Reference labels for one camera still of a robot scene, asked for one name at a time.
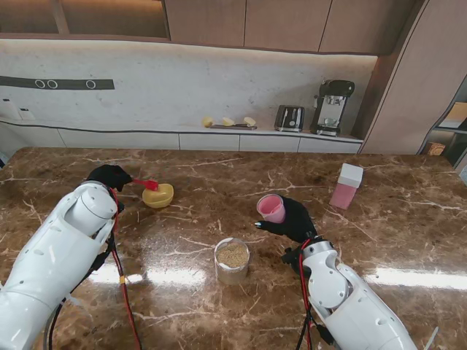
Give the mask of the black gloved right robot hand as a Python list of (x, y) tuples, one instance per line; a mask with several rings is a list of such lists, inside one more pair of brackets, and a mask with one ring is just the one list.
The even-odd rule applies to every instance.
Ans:
[(285, 208), (284, 220), (281, 223), (261, 220), (255, 223), (256, 228), (278, 236), (287, 236), (292, 241), (300, 244), (307, 239), (318, 237), (306, 207), (292, 198), (281, 195), (279, 197), (282, 199)]

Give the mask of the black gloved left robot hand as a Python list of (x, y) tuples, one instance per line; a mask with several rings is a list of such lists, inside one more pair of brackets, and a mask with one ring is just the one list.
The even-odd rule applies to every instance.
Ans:
[(102, 165), (95, 168), (88, 175), (87, 181), (100, 182), (103, 185), (121, 192), (123, 187), (131, 183), (133, 179), (120, 166)]

